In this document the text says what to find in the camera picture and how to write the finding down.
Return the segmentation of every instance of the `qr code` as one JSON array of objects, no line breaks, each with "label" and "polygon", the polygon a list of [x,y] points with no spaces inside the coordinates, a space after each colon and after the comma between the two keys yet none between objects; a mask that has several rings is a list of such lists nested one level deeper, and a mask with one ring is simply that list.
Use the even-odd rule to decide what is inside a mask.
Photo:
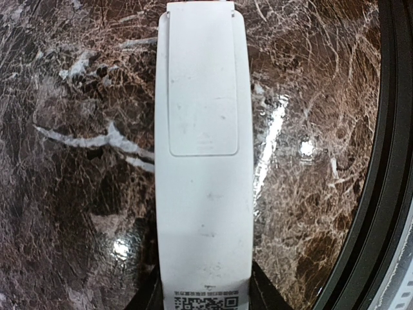
[{"label": "qr code", "polygon": [[238,296],[175,297],[175,310],[238,310]]}]

